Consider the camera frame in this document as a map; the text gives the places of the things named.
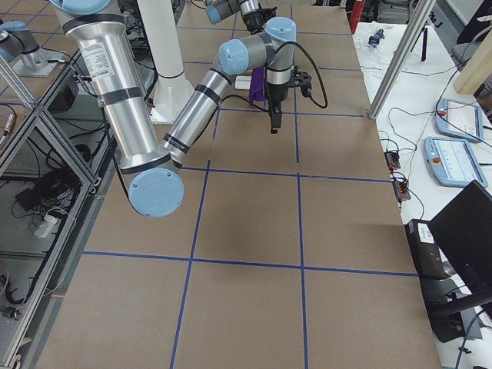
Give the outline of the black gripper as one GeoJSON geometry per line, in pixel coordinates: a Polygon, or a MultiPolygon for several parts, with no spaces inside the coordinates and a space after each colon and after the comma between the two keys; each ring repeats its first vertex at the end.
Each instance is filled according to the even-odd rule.
{"type": "Polygon", "coordinates": [[[270,116],[271,134],[277,134],[281,129],[282,111],[281,103],[288,97],[288,84],[276,85],[270,82],[264,83],[264,95],[267,99],[270,116]]]}
{"type": "Polygon", "coordinates": [[[264,30],[266,22],[276,16],[277,8],[260,8],[244,15],[244,24],[252,34],[257,34],[264,30]]]}

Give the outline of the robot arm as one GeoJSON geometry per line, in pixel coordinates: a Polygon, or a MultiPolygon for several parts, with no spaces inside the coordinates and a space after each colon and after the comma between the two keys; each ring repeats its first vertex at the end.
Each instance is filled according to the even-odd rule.
{"type": "Polygon", "coordinates": [[[205,4],[205,13],[211,24],[216,25],[240,13],[246,29],[252,35],[262,32],[266,22],[276,16],[278,9],[263,8],[257,0],[218,0],[206,1],[205,4]]]}
{"type": "Polygon", "coordinates": [[[260,32],[222,43],[170,130],[158,138],[118,3],[55,1],[52,5],[66,37],[78,46],[88,68],[98,105],[121,150],[122,186],[139,214],[161,218],[180,207],[185,188],[178,172],[185,155],[226,99],[234,76],[264,69],[271,132],[280,129],[281,104],[294,86],[297,26],[292,19],[270,18],[260,32]]]}

